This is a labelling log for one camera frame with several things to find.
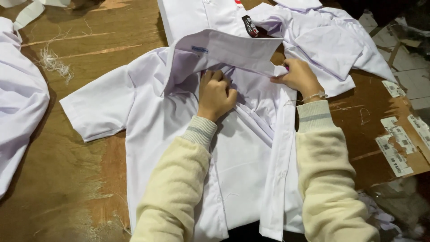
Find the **gray stripe on cuff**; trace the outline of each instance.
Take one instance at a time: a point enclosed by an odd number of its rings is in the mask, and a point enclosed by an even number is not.
[[[203,135],[204,137],[208,138],[209,140],[212,139],[212,135],[210,135],[209,133],[207,133],[207,132],[205,132],[199,128],[189,126],[187,128],[187,130],[199,133],[199,134]]]
[[[330,113],[322,113],[322,114],[300,118],[300,122],[308,122],[308,121],[313,121],[313,120],[318,120],[323,118],[331,118],[331,117],[332,116],[330,115]]]

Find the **ribbed cuff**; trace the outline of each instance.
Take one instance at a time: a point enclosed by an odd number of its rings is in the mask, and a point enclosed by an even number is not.
[[[333,123],[327,100],[310,102],[297,106],[297,111],[300,118],[298,133],[336,127]]]
[[[209,150],[212,137],[217,129],[218,126],[209,119],[193,116],[187,130],[181,137]]]

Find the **short sleeve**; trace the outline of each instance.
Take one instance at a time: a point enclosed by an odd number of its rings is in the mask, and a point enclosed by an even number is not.
[[[84,142],[126,128],[135,98],[127,66],[110,71],[60,100],[65,114]]]

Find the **bracelet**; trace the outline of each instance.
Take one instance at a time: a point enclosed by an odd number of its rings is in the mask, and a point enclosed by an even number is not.
[[[327,97],[328,97],[328,95],[327,95],[327,94],[325,94],[323,91],[321,91],[321,90],[320,90],[317,94],[314,94],[314,95],[311,95],[311,96],[308,96],[308,97],[303,98],[303,101],[302,101],[302,102],[304,102],[305,100],[311,99],[311,98],[313,98],[313,97],[315,97],[315,96],[324,97],[324,98],[327,98]]]
[[[327,94],[325,94],[323,91],[320,90],[317,94],[314,94],[314,95],[311,95],[311,96],[307,96],[307,97],[303,98],[303,100],[297,100],[297,99],[289,100],[289,101],[287,101],[284,104],[284,106],[287,105],[289,102],[293,102],[293,101],[305,102],[305,100],[311,99],[311,98],[313,98],[315,96],[319,96],[319,97],[323,97],[323,98],[327,98],[328,97]]]

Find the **barcode sticker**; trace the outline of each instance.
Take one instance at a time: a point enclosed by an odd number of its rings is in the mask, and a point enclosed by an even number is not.
[[[404,175],[414,173],[412,168],[406,163],[405,157],[399,154],[396,148],[388,142],[389,138],[391,138],[391,134],[378,137],[375,141],[378,143],[379,149],[384,154],[396,177],[402,177]]]
[[[382,81],[387,91],[390,93],[392,97],[405,96],[405,91],[397,85],[396,83],[392,83],[390,81]]]
[[[381,123],[384,126],[385,130],[388,131],[391,136],[394,136],[396,138],[396,142],[399,143],[401,147],[406,149],[406,154],[411,154],[415,152],[415,146],[412,144],[411,139],[406,134],[402,126],[398,126],[395,124],[396,122],[396,117],[381,119]]]
[[[417,131],[427,148],[430,149],[430,131],[428,125],[424,123],[420,117],[414,117],[413,115],[409,115],[408,120],[414,127],[415,131]]]

